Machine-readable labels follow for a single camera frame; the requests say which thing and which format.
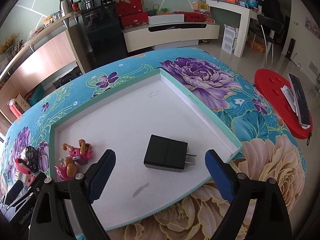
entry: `globe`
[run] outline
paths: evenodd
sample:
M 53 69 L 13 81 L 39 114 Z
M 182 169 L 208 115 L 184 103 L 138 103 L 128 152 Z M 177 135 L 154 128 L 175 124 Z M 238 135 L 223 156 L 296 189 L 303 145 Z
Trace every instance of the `globe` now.
M 258 2 L 256 0 L 247 0 L 247 5 L 249 8 L 253 9 L 254 7 L 258 7 Z

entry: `vase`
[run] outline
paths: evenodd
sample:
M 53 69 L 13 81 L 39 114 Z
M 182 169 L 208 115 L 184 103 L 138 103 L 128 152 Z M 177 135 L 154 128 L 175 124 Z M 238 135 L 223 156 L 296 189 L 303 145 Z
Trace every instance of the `vase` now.
M 9 61 L 9 62 L 10 62 L 10 61 L 13 59 L 13 57 L 16 55 L 16 52 L 15 52 L 13 46 L 10 46 L 9 49 L 7 49 L 7 51 L 6 51 L 5 53 L 6 53 L 7 56 L 8 56 L 8 61 Z

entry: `cardboard box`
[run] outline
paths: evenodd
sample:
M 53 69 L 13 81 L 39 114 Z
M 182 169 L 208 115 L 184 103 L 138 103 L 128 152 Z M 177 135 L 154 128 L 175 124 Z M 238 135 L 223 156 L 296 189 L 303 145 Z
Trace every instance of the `cardboard box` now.
M 206 3 L 194 2 L 194 3 L 193 3 L 193 9 L 194 9 L 194 10 L 200 10 L 200 9 L 202 9 L 202 10 L 208 11 L 208 10 L 209 10 L 209 5 L 206 4 Z
M 254 33 L 250 32 L 249 39 L 248 39 L 248 47 L 250 49 L 252 47 L 253 38 L 254 38 Z M 266 46 L 264 43 L 265 43 L 264 39 L 256 35 L 252 49 L 259 52 L 265 52 Z
M 239 28 L 231 27 L 226 24 L 224 25 L 224 34 L 221 48 L 229 54 L 233 54 L 235 52 L 238 33 Z
M 34 106 L 43 98 L 43 95 L 44 89 L 41 85 L 38 85 L 25 96 L 25 99 L 31 106 Z
M 251 48 L 252 47 L 252 43 L 253 43 L 253 40 L 249 40 L 248 41 L 248 46 Z M 253 47 L 252 49 L 256 50 L 256 51 L 259 51 L 259 52 L 264 52 L 265 51 L 265 45 L 258 42 L 258 41 L 254 41 L 254 44 L 253 44 Z
M 30 108 L 28 102 L 22 97 L 20 93 L 15 98 L 14 106 L 21 114 L 23 114 Z

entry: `black cabinet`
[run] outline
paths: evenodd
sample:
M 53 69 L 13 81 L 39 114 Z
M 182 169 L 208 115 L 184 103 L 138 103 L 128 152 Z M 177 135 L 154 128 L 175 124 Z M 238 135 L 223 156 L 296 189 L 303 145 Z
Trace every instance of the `black cabinet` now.
M 127 57 L 115 2 L 83 12 L 82 19 L 96 59 L 96 67 Z

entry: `black power adapter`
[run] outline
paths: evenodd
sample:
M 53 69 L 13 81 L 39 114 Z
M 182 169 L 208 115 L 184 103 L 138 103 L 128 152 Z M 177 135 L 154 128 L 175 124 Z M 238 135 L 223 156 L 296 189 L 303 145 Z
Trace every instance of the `black power adapter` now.
M 147 168 L 182 172 L 185 163 L 195 165 L 195 163 L 186 162 L 187 155 L 196 156 L 187 154 L 187 148 L 186 142 L 152 134 L 143 163 Z

